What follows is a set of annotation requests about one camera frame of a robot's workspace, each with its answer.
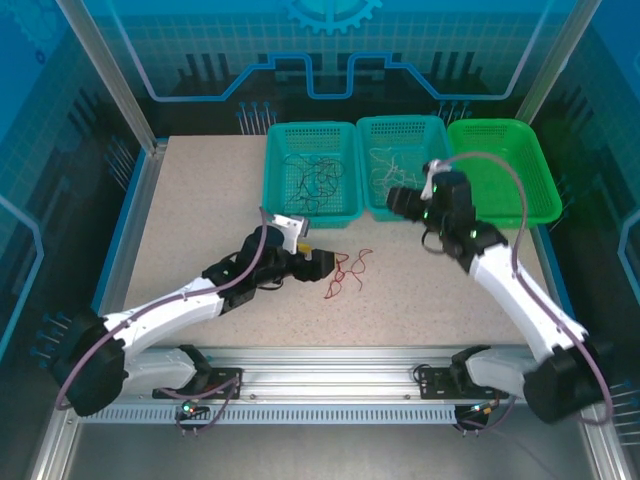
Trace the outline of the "teal plastic basket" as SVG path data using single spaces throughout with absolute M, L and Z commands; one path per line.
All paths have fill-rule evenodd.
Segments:
M 345 228 L 364 210 L 356 127 L 348 122 L 279 123 L 265 150 L 263 207 L 304 216 L 313 228 Z
M 364 204 L 374 220 L 397 221 L 386 207 L 389 190 L 422 190 L 423 165 L 452 156 L 445 124 L 431 115 L 376 116 L 358 120 L 356 130 Z

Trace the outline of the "green plastic basket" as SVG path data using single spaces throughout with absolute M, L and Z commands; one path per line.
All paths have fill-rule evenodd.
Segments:
M 534 227 L 560 217 L 562 203 L 549 166 L 531 127 L 515 119 L 464 119 L 447 133 L 455 154 L 471 151 L 501 157 L 518 174 L 528 205 L 527 225 Z M 491 160 L 460 160 L 472 185 L 479 219 L 499 228 L 516 229 L 521 222 L 521 200 L 511 176 Z

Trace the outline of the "small connector with LED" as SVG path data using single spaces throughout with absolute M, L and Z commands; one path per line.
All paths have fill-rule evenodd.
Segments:
M 178 422 L 204 420 L 210 413 L 210 408 L 201 405 L 197 399 L 184 400 L 176 410 Z
M 465 420 L 486 422 L 486 418 L 500 406 L 500 400 L 487 400 L 474 405 L 462 405 L 455 408 L 455 417 L 458 422 Z

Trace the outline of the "grey metal panel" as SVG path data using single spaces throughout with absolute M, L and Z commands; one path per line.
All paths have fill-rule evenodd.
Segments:
M 594 480 L 573 423 L 515 412 L 499 430 L 449 426 L 82 427 L 65 480 Z

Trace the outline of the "aluminium mounting rail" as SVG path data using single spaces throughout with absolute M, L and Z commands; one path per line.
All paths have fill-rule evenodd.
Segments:
M 248 399 L 257 394 L 265 399 L 338 400 L 375 399 L 397 397 L 402 387 L 418 386 L 412 377 L 418 366 L 409 364 L 406 357 L 395 350 L 375 348 L 371 351 L 341 350 L 266 350 L 249 351 L 231 349 L 222 352 L 214 360 L 208 360 L 211 368 L 240 368 L 243 370 L 239 397 Z M 161 360 L 177 348 L 145 350 L 137 361 L 147 364 Z M 530 359 L 531 354 L 521 348 L 495 348 L 500 353 Z M 432 367 L 448 367 L 452 357 L 446 358 L 439 348 L 426 349 L 427 360 L 423 364 Z M 149 395 L 147 389 L 126 389 L 121 396 Z

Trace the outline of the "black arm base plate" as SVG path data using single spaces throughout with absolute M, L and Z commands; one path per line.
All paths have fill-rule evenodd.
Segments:
M 243 370 L 240 368 L 212 368 L 197 371 L 185 386 L 178 389 L 157 388 L 153 399 L 212 400 L 239 397 Z
M 509 395 L 490 387 L 467 385 L 460 387 L 448 367 L 419 364 L 412 377 L 418 385 L 422 400 L 507 400 Z

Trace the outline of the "aluminium side rail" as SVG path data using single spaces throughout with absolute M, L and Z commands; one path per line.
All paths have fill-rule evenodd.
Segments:
M 141 239 L 169 139 L 141 151 L 130 178 L 90 308 L 99 316 L 124 309 Z

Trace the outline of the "aluminium frame post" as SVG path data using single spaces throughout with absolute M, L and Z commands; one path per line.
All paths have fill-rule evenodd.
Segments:
M 602 0 L 576 0 L 573 9 L 524 97 L 515 119 L 531 124 L 589 26 Z
M 129 87 L 116 59 L 82 0 L 55 0 L 134 137 L 151 157 L 164 151 Z

